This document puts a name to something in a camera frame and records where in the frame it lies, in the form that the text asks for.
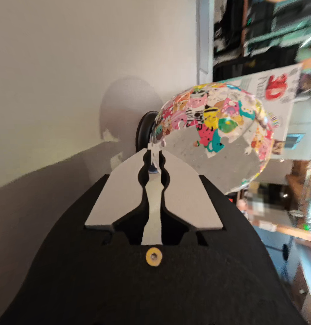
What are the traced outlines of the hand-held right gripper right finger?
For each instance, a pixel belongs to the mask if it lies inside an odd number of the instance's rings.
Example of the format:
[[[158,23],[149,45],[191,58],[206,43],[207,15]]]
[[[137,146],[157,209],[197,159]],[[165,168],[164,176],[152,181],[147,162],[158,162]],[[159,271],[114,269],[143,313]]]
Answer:
[[[160,219],[163,245],[179,245],[188,232],[222,230],[223,223],[200,175],[172,153],[159,152]]]

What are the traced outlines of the colourful puzzle ball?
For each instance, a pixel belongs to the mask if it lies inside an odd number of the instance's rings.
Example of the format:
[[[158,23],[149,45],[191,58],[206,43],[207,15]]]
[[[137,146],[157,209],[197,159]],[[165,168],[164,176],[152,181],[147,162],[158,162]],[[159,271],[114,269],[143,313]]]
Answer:
[[[206,83],[162,106],[149,146],[170,152],[229,194],[247,187],[265,169],[273,135],[255,95],[229,83]]]

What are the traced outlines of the white puzzle piece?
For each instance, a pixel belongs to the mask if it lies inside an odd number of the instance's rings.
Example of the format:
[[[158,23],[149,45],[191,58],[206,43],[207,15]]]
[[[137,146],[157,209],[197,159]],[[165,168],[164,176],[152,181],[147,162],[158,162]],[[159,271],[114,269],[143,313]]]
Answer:
[[[162,150],[162,144],[160,143],[152,143],[148,144],[148,150],[151,152],[151,165],[149,168],[150,174],[161,174],[161,168],[159,163],[159,153]]]

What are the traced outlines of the printed puzzle box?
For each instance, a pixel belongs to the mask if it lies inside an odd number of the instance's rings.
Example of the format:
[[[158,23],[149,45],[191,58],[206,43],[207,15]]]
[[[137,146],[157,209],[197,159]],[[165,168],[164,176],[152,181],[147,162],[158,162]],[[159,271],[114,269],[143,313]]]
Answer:
[[[282,157],[290,126],[302,63],[221,80],[255,95],[263,104],[274,128],[273,158]]]

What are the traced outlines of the black ball stand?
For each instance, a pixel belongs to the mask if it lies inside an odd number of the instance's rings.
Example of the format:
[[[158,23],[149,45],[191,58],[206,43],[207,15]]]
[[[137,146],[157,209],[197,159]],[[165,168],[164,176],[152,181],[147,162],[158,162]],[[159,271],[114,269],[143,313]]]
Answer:
[[[139,152],[144,148],[148,148],[152,128],[157,116],[158,116],[158,112],[156,111],[149,111],[142,116],[136,131],[136,137],[135,137],[136,152]]]

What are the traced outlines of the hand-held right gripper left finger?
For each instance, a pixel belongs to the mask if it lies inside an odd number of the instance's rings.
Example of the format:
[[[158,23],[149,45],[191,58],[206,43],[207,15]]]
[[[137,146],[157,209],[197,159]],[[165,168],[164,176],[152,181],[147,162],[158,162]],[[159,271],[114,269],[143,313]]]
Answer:
[[[141,245],[149,220],[146,184],[149,181],[150,150],[142,149],[110,175],[95,202],[85,228],[122,232],[131,245]]]

